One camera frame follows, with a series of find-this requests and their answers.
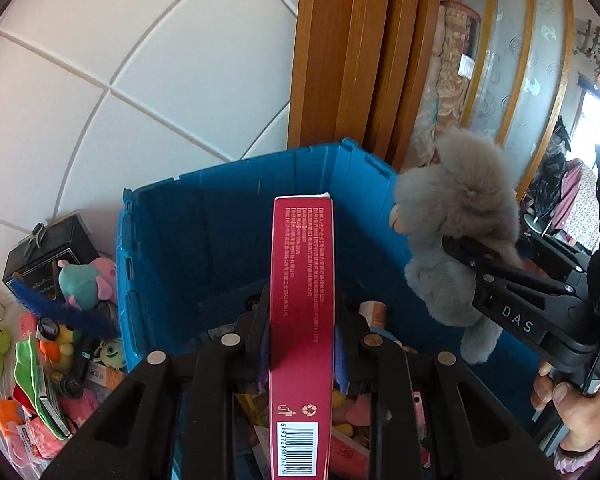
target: blue storage container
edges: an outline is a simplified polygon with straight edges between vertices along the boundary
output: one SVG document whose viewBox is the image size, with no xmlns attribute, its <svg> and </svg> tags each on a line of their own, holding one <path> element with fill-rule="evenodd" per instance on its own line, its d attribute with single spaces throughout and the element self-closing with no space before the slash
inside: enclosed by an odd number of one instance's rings
<svg viewBox="0 0 600 480">
<path fill-rule="evenodd" d="M 407 286 L 406 240 L 388 223 L 395 173 L 352 140 L 275 153 L 125 190 L 118 297 L 126 359 L 186 350 L 212 328 L 198 303 L 269 276 L 275 197 L 328 192 L 334 201 L 336 286 L 352 302 L 388 306 L 387 328 L 420 352 L 459 354 L 462 329 L 440 325 Z M 538 358 L 504 333 L 474 371 L 520 421 Z"/>
</svg>

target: black gift box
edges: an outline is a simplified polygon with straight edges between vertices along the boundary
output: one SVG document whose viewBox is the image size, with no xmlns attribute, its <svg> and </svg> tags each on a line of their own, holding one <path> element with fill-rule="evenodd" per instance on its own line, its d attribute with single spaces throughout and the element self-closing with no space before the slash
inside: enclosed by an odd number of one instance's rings
<svg viewBox="0 0 600 480">
<path fill-rule="evenodd" d="M 67 216 L 46 228 L 46 234 L 25 258 L 28 240 L 21 242 L 9 253 L 2 281 L 11 290 L 10 283 L 17 272 L 34 290 L 51 298 L 61 298 L 58 287 L 58 260 L 70 264 L 88 264 L 98 257 L 82 222 L 77 215 Z"/>
</svg>

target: silver bolt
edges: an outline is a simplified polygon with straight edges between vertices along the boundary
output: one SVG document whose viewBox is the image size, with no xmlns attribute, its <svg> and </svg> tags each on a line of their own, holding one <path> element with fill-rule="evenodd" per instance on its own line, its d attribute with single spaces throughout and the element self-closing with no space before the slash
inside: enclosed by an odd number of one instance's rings
<svg viewBox="0 0 600 480">
<path fill-rule="evenodd" d="M 451 352 L 440 352 L 438 354 L 438 362 L 441 365 L 452 366 L 456 364 L 456 356 Z"/>
<path fill-rule="evenodd" d="M 367 334 L 363 341 L 367 346 L 380 346 L 382 344 L 382 336 L 379 334 Z"/>
<path fill-rule="evenodd" d="M 220 342 L 224 346 L 236 346 L 241 341 L 240 336 L 234 332 L 229 332 L 228 334 L 224 334 L 220 338 Z"/>
<path fill-rule="evenodd" d="M 167 358 L 167 354 L 165 354 L 161 350 L 156 350 L 154 352 L 151 352 L 146 357 L 146 361 L 151 365 L 161 365 L 166 358 Z"/>
</svg>

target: pink sleeve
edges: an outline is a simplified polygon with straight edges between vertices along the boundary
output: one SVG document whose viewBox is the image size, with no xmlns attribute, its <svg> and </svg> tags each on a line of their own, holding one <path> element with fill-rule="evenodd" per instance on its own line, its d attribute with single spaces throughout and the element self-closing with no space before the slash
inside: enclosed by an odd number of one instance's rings
<svg viewBox="0 0 600 480">
<path fill-rule="evenodd" d="M 566 456 L 560 447 L 554 454 L 554 467 L 564 480 L 576 480 L 587 468 L 600 451 L 600 441 L 584 455 L 576 458 Z"/>
</svg>

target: blue fuzzy stick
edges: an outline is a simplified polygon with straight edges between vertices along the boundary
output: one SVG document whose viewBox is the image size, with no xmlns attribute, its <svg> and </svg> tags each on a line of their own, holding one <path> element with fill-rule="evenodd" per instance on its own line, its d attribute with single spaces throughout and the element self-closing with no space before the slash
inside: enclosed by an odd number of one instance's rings
<svg viewBox="0 0 600 480">
<path fill-rule="evenodd" d="M 50 300 L 20 280 L 11 280 L 10 285 L 20 303 L 38 317 L 49 317 L 99 339 L 118 336 L 115 325 L 96 312 L 80 310 L 60 300 Z"/>
</svg>

